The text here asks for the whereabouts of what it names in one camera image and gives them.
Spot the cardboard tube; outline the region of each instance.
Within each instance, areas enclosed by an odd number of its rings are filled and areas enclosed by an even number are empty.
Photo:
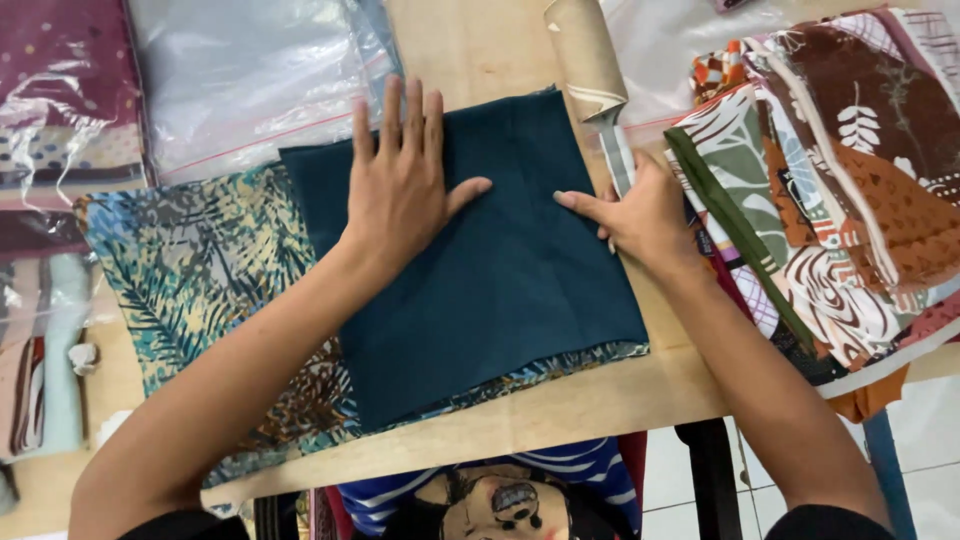
[[[543,13],[577,118],[586,122],[627,103],[627,88],[597,0],[554,0]]]

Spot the blue leaf print fabric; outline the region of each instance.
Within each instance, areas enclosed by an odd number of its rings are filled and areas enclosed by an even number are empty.
[[[315,261],[279,163],[192,184],[95,193],[74,211],[127,320],[148,397]],[[648,352],[648,343],[614,342],[537,360],[384,430]],[[204,487],[370,434],[350,394],[331,338]]]

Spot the fingernail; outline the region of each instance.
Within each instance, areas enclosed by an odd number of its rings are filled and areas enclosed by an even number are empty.
[[[573,208],[573,196],[572,196],[572,195],[568,195],[568,194],[566,194],[566,193],[564,193],[564,192],[562,192],[562,191],[554,191],[554,192],[553,192],[553,200],[554,200],[554,201],[557,201],[557,204],[559,204],[560,206],[562,206],[562,207],[564,207],[564,208],[566,208],[566,209],[572,209],[572,208]]]

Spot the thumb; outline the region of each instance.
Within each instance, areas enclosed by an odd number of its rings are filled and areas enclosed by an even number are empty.
[[[608,216],[616,203],[601,201],[579,191],[554,191],[553,200],[560,206],[588,217],[602,226],[609,226]]]
[[[493,187],[489,178],[476,177],[463,181],[446,195],[446,218],[457,215],[467,203],[483,195]]]

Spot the wooden table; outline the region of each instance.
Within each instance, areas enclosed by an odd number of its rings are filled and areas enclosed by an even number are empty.
[[[542,22],[548,3],[388,0],[388,7],[408,73],[420,74],[425,86],[442,90],[452,110],[555,83],[563,86]],[[876,1],[782,3],[794,6],[796,20],[804,20]],[[594,183],[607,184],[602,157],[586,159]],[[635,261],[624,263],[650,334],[649,356],[312,454],[209,490],[204,501],[240,502],[729,414],[670,307]],[[100,370],[85,380],[86,430],[92,434],[114,412],[137,407],[143,390],[123,323],[93,327],[87,335],[100,346],[103,359]],[[960,346],[951,346],[916,361],[909,379],[957,373]],[[73,485],[91,456],[87,450],[17,463],[22,501],[13,514],[0,518],[0,540],[66,529]]]

